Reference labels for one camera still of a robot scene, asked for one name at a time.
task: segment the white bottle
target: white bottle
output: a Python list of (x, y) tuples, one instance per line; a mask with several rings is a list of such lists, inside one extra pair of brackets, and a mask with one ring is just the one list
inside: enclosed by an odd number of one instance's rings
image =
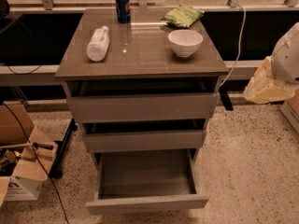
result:
[(94, 62), (102, 61), (107, 53), (109, 46), (109, 29), (106, 26), (94, 31), (90, 43), (87, 45), (87, 56)]

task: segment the gray cabinet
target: gray cabinet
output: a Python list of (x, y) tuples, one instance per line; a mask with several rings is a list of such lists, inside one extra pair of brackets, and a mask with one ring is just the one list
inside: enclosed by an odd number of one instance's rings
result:
[[(167, 10), (132, 10), (128, 24), (114, 10), (86, 10), (56, 73), (97, 167), (94, 200), (86, 203), (92, 214), (202, 208), (208, 200), (193, 163), (227, 68), (200, 22), (193, 29), (202, 47), (176, 57), (167, 43), (172, 29), (159, 23)], [(85, 48), (103, 25), (111, 42), (93, 63)]]

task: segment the floor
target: floor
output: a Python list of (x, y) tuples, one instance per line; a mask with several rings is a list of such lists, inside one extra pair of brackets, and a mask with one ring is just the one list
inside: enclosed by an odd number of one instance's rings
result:
[[(204, 209), (92, 216), (85, 203), (93, 199), (96, 170), (81, 141), (72, 134), (63, 176), (53, 179), (71, 224), (299, 223), (299, 134), (280, 112), (281, 105), (218, 105), (208, 124), (205, 144), (195, 163)], [(53, 140), (64, 137), (70, 113), (62, 105), (29, 110), (34, 124)], [(4, 202), (0, 223), (62, 224), (63, 210), (46, 181), (38, 201)]]

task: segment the green bag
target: green bag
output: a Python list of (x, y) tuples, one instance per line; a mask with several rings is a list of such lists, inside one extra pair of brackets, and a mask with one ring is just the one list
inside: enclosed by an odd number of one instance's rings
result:
[(192, 24), (204, 16), (203, 10), (196, 10), (192, 7), (176, 7), (167, 12), (161, 20), (177, 28), (189, 28)]

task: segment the black cable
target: black cable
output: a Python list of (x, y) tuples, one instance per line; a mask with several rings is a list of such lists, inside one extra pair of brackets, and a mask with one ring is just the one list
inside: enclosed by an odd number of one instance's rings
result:
[[(38, 42), (38, 39), (36, 38), (36, 36), (34, 35), (34, 33), (29, 29), (28, 26), (26, 26), (23, 22), (21, 22), (20, 20), (14, 18), (13, 16), (10, 16), (9, 14), (6, 14), (6, 13), (1, 13), (1, 15), (5, 16), (5, 17), (8, 17), (16, 22), (18, 22), (20, 25), (22, 25), (26, 31), (30, 34), (31, 37), (34, 38), (34, 41), (36, 42), (37, 46), (39, 47), (39, 51), (41, 52), (42, 56), (44, 57), (44, 52)], [(32, 71), (29, 71), (29, 72), (25, 72), (25, 73), (18, 73), (18, 72), (15, 72), (14, 70), (11, 69), (11, 67), (9, 65), (6, 65), (6, 67), (15, 75), (30, 75), (32, 73), (34, 73), (36, 70), (38, 70), (40, 67), (42, 66), (42, 64), (40, 64), (37, 68), (33, 69)]]
[[(29, 137), (28, 137), (27, 134), (26, 134), (26, 131), (24, 130), (24, 128), (23, 128), (23, 126), (22, 126), (20, 120), (19, 120), (18, 117), (16, 116), (16, 114), (15, 114), (15, 113), (9, 108), (9, 106), (6, 105), (4, 102), (2, 102), (2, 104), (3, 104), (3, 105), (9, 110), (9, 112), (14, 116), (14, 118), (16, 119), (16, 121), (19, 122), (19, 124), (20, 124), (20, 126), (21, 126), (21, 129), (22, 129), (22, 132), (23, 132), (23, 134), (24, 134), (24, 136), (25, 136), (27, 142), (31, 143), (30, 140), (29, 140)], [(34, 148), (33, 146), (31, 146), (31, 149), (34, 151), (34, 153), (35, 153), (35, 155), (36, 155), (36, 159), (37, 159), (39, 165), (42, 167), (42, 169), (43, 169), (44, 172), (46, 173), (48, 179), (50, 180), (51, 184), (53, 185), (53, 187), (54, 187), (54, 189), (55, 189), (55, 191), (56, 191), (56, 194), (57, 194), (59, 203), (60, 203), (60, 205), (61, 205), (61, 207), (62, 207), (62, 209), (63, 209), (65, 221), (67, 222), (67, 224), (69, 224), (69, 221), (68, 221), (66, 212), (65, 212), (65, 210), (64, 210), (64, 205), (63, 205), (62, 199), (61, 199), (61, 197), (60, 197), (59, 191), (58, 191), (57, 188), (56, 188), (55, 183), (54, 183), (53, 180), (50, 178), (49, 173), (47, 172), (47, 170), (45, 169), (44, 165), (41, 163), (40, 159), (38, 158), (35, 148)]]

